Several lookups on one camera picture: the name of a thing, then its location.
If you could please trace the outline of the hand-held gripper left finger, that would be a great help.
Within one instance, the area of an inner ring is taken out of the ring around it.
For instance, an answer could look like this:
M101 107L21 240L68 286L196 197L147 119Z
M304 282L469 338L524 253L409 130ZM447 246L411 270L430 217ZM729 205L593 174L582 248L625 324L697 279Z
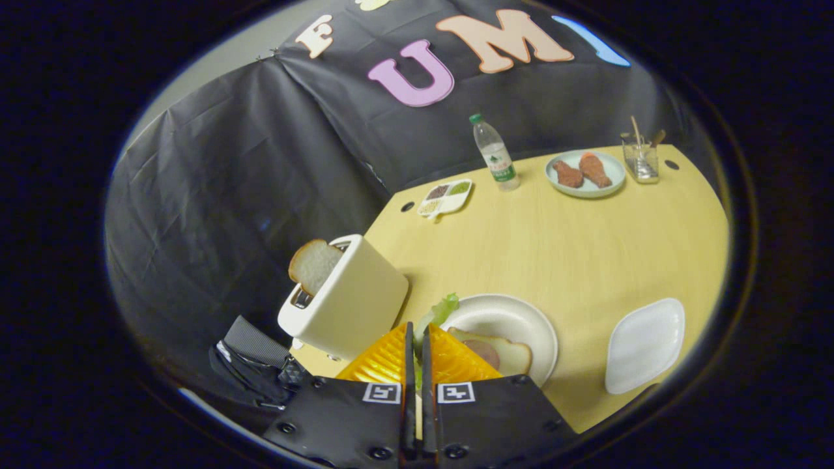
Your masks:
M263 437L327 467L403 468L416 461L412 323L394 350L404 360L396 382L307 377Z

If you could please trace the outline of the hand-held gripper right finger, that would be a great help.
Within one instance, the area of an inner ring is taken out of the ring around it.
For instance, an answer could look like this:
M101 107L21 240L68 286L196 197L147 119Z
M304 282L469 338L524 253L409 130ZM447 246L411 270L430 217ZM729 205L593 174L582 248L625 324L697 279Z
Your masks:
M421 354L421 467L536 468L577 442L529 376L483 379L485 362L434 324Z

